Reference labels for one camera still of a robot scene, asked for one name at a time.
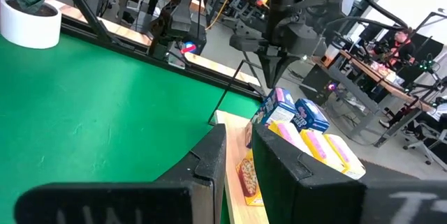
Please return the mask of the person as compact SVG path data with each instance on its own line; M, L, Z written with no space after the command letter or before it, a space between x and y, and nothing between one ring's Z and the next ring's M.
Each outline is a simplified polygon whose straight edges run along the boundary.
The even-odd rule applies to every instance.
M387 47L384 49L376 47L374 53L387 59L388 65L395 70L403 67L405 61L414 62L416 46L409 37L411 32L411 29L397 31L394 38L387 42Z

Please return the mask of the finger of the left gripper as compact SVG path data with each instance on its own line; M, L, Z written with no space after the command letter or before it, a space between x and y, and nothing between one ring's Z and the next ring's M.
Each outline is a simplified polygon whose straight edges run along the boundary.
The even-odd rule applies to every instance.
M275 68L275 84L278 83L279 79L282 77L284 71L288 68L288 66L298 60L301 60L301 57L289 54L287 52L279 52L278 53L279 60L277 62L277 67Z
M270 46L267 40L248 35L235 34L230 37L229 45L236 50L253 52L256 54L261 63L266 85L268 88L273 88L277 82L275 80L277 57L269 55Z

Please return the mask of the green table mat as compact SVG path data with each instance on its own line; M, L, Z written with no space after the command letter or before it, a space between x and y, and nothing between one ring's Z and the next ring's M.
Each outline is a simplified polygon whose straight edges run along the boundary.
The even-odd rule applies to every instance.
M34 186L156 179L210 130L223 92L70 36L46 50L0 37L0 224ZM258 102L227 93L219 108L250 117Z

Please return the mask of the grey office chair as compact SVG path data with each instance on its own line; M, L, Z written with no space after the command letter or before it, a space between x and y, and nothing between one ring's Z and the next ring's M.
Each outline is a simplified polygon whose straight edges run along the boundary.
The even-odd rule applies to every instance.
M403 146L403 150L420 149L425 157L425 164L431 165L436 163L444 172L447 172L447 163L443 162L433 151L438 144L447 145L447 128L441 131L431 128L425 123L421 123L421 132L423 138L421 140L416 137L410 137L413 142Z

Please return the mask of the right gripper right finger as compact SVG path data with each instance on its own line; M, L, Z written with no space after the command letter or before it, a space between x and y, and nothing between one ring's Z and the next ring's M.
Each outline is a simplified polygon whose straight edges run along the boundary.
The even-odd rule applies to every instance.
M270 224L447 224L447 181L370 162L354 180L262 124L253 125L251 141Z

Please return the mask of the wooden shelf board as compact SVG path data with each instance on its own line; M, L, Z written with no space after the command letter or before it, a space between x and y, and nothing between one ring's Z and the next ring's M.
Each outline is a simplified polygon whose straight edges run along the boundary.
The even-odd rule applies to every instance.
M264 207L247 206L237 175L236 166L246 156L245 126L249 120L221 110L214 113L214 121L226 127L225 192L230 224L269 224Z

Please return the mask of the white plant pot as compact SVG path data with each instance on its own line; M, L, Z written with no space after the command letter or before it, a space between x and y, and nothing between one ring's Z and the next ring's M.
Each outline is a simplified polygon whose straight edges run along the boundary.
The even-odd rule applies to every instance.
M0 0L0 34L22 47L47 49L59 43L61 11L44 3L36 14L22 12L16 0Z

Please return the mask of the black metal shelf end frame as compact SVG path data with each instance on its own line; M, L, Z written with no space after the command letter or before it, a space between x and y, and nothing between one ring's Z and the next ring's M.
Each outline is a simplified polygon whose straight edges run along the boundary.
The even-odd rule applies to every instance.
M230 82L228 83L228 85L227 85L226 88L224 89L224 92L222 93L222 95L221 95L221 97L220 97L220 99L219 99L219 101L218 101L216 107L213 109L213 111L212 111L212 113L211 113L211 115L210 115L210 117L209 117L209 119L208 119L208 121L207 121L207 124L208 124L208 125L210 125L210 126L215 126L215 125L216 125L216 124L212 121L213 118L214 118L215 112L219 109L219 107L220 107L220 105L222 104L222 102L223 102L223 100L224 100L226 94L228 93L228 91L229 91L230 88L232 87L233 83L236 81L236 77L237 77L237 75L239 74L239 72L240 72L240 70L241 70L241 68L242 68L242 66L243 66L244 64L246 64L246 65L248 65L248 66L250 66L250 67L256 67L256 68L261 69L261 67L260 67L259 65L257 65L257 64L254 64L254 63L252 63L252 62L250 62L250 61L248 61L248 60L241 60L239 66L237 67L237 69L236 69L235 72L233 73L233 76L232 76ZM266 97L266 94L265 94L265 92L264 92L264 90L263 90L263 88L262 88L261 85L255 85L254 83L250 83L250 82L248 83L248 85L254 90L254 93L255 93L255 94L258 94L258 97L260 97L261 99L264 99L264 98Z

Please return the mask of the long wooden workbench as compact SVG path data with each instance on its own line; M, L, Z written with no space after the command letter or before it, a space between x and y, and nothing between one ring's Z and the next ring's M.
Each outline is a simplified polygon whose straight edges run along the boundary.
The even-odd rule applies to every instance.
M377 71L371 69L367 64L357 60L354 56L349 54L348 52L341 50L339 52L345 60L351 61L355 66L359 67L359 69L370 78L372 78L377 84L384 87L385 90L390 92L390 94L394 97L403 100L409 104L412 104L412 107L418 108L419 110L423 110L425 112L429 112L432 109L432 106L426 103L421 99L416 99L415 96L407 95L403 92L403 89L394 85L393 83L387 81L384 76L380 75ZM371 112L378 112L381 107L375 103L372 99L370 99L359 86L353 83L352 80L348 79L341 71L339 70L339 63L341 59L334 60L332 65L327 68L320 57L313 56L311 60L319 67L321 67L332 79L337 80L342 83L355 97L357 97L365 107Z

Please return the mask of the black metal table frame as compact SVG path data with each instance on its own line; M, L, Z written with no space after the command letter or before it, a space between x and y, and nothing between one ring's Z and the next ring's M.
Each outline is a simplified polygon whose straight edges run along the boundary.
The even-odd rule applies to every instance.
M258 79L239 68L235 70L192 53L184 57L184 69L170 65L165 59L149 56L152 42L149 37L95 16L86 0L73 0L73 6L56 0L45 2L54 4L62 12L61 31L69 36L243 96L256 100L265 97Z

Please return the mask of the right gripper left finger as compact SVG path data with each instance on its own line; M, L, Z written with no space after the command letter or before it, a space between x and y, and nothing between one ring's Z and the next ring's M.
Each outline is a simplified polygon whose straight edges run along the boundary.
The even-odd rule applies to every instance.
M217 124L153 182L52 183L23 193L16 224L220 224L226 127Z

